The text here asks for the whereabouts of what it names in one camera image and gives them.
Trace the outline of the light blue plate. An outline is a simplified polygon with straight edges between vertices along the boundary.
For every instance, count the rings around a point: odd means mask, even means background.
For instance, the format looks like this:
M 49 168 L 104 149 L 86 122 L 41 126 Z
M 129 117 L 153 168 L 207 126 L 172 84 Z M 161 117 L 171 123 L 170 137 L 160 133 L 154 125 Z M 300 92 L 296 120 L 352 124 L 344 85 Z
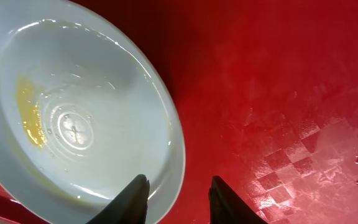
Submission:
M 185 142 L 172 98 L 117 27 L 70 1 L 0 1 L 0 184 L 49 223 L 86 223 L 137 175 L 172 208 Z

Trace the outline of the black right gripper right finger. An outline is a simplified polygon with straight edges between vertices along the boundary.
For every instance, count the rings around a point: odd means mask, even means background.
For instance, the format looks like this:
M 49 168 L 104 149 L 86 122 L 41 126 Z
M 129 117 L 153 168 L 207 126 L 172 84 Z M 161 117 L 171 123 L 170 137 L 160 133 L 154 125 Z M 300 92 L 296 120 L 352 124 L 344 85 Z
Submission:
M 208 198 L 210 224 L 267 224 L 220 176 L 213 176 Z

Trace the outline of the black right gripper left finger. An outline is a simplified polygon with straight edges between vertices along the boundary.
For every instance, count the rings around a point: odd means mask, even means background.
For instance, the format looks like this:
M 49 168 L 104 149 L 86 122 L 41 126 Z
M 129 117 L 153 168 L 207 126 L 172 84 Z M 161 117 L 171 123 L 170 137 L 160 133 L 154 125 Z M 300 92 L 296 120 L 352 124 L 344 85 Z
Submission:
M 149 192 L 146 176 L 137 175 L 87 224 L 145 224 Z

